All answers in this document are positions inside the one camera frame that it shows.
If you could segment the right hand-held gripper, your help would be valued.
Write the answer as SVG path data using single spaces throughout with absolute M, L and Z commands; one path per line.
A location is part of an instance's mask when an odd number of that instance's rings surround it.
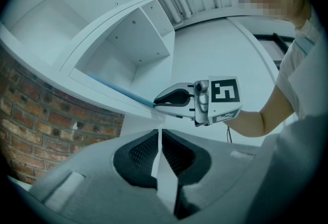
M 163 90 L 153 103 L 162 114 L 194 118 L 197 127 L 234 119 L 242 108 L 236 76 L 209 76 L 194 84 L 177 83 Z

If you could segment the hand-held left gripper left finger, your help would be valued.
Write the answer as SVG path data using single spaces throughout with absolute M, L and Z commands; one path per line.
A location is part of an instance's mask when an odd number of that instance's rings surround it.
M 29 207 L 47 224 L 175 224 L 151 175 L 158 131 L 79 150 L 39 179 Z

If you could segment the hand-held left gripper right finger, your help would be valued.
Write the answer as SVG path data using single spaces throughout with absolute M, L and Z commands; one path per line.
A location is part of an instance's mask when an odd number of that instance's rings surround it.
M 164 129 L 162 151 L 177 178 L 177 213 L 164 209 L 162 219 L 259 219 L 266 141 L 248 146 Z

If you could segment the blue book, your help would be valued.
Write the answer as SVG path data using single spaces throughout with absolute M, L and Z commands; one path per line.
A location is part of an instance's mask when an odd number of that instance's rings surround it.
M 154 108 L 154 106 L 155 106 L 155 104 L 153 102 L 151 102 L 151 101 L 149 101 L 149 100 L 147 100 L 147 99 L 145 99 L 141 96 L 138 96 L 138 95 L 136 95 L 136 94 L 134 94 L 134 93 L 132 93 L 128 90 L 125 90 L 125 89 L 123 89 L 123 88 L 121 88 L 121 87 L 119 87 L 119 86 L 117 86 L 113 83 L 107 82 L 104 79 L 102 79 L 102 78 L 100 78 L 100 77 L 98 77 L 94 74 L 87 73 L 87 75 L 89 77 L 95 79 L 96 81 L 102 83 L 103 85 L 105 85 L 105 86 L 107 86 L 107 87 L 109 87 L 109 88 L 111 88 L 111 89 L 113 89 L 113 90 L 115 90 L 115 91 L 117 91 L 117 92 L 119 92 L 119 93 L 121 93 L 121 94 L 123 94 L 123 95 L 125 95 L 125 96 L 139 102 L 139 103 L 141 103 L 141 104 L 144 104 L 144 105 L 146 105 L 150 108 Z

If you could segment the person's right forearm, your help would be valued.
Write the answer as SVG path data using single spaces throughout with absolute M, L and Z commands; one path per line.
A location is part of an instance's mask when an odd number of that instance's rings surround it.
M 281 92 L 275 86 L 268 101 L 258 112 L 241 110 L 234 119 L 224 123 L 245 137 L 263 137 L 271 133 L 277 126 L 290 117 L 294 110 Z

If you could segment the black framed window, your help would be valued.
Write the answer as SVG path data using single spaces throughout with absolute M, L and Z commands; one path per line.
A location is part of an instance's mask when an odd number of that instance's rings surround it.
M 266 49 L 275 66 L 279 70 L 282 59 L 287 53 L 287 50 L 291 43 L 294 41 L 294 38 L 289 36 L 281 36 L 277 33 L 254 34 L 254 36 Z

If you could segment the person's white shirt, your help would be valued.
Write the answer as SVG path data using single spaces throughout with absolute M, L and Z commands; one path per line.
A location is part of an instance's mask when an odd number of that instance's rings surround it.
M 301 28 L 295 29 L 295 39 L 280 64 L 276 86 L 287 98 L 299 119 L 305 118 L 305 113 L 288 79 L 315 46 L 321 32 L 322 25 L 313 10 L 310 19 Z

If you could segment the white wall shelf unit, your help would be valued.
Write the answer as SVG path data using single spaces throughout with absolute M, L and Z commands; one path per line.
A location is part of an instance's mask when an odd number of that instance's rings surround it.
M 89 77 L 151 102 L 170 83 L 175 31 L 158 0 L 8 0 L 0 44 L 57 89 L 159 124 L 165 116 Z

